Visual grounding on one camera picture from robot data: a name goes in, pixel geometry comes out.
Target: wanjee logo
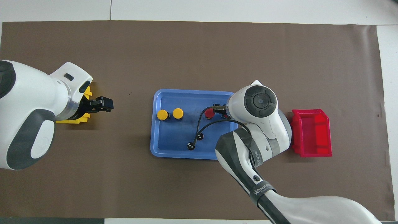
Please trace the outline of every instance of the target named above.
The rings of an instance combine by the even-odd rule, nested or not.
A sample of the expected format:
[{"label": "wanjee logo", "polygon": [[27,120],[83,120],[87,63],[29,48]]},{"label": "wanjee logo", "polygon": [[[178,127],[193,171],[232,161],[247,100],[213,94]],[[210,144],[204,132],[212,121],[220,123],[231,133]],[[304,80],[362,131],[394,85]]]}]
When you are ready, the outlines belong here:
[{"label": "wanjee logo", "polygon": [[271,187],[271,184],[266,184],[256,190],[254,190],[254,194],[258,195],[258,193],[263,192],[266,188]]}]

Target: yellow button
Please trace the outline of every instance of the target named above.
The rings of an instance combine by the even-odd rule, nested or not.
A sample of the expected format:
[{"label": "yellow button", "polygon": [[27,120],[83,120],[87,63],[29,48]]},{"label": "yellow button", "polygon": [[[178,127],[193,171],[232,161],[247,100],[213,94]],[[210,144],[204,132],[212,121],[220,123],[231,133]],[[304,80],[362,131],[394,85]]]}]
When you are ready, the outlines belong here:
[{"label": "yellow button", "polygon": [[166,120],[170,117],[169,113],[165,110],[158,111],[158,119],[159,120]]},{"label": "yellow button", "polygon": [[175,119],[182,119],[183,116],[184,116],[184,111],[182,111],[181,108],[176,108],[173,110],[173,117]]}]

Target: brown table surface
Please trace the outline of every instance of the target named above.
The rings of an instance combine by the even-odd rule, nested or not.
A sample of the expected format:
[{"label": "brown table surface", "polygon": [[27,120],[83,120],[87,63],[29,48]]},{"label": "brown table surface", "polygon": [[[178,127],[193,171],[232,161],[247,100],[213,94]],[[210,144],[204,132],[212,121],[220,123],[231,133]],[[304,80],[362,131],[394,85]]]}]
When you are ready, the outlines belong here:
[{"label": "brown table surface", "polygon": [[79,65],[115,109],[57,124],[41,161],[0,170],[0,216],[265,219],[218,161],[150,152],[158,89],[236,92],[258,79],[288,117],[323,109],[333,147],[318,158],[289,149],[258,168],[264,179],[283,196],[342,196],[394,220],[375,26],[5,22],[1,40],[1,59],[48,74]]}]

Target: red plastic box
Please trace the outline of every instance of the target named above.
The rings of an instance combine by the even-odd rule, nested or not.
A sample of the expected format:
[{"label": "red plastic box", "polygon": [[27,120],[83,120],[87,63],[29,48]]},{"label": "red plastic box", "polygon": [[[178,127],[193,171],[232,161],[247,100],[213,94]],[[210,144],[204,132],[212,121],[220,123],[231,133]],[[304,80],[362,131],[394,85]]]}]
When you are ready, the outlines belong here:
[{"label": "red plastic box", "polygon": [[301,157],[332,156],[330,124],[321,110],[292,110],[293,149]]}]

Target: circular joint cover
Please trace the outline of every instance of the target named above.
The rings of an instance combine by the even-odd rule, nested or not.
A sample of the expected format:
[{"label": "circular joint cover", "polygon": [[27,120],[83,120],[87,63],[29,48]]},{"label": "circular joint cover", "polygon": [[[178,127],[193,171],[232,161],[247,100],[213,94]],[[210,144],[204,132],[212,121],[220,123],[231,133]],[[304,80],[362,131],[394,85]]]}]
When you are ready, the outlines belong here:
[{"label": "circular joint cover", "polygon": [[275,111],[276,96],[265,86],[252,86],[246,90],[244,104],[251,115],[264,118]]}]

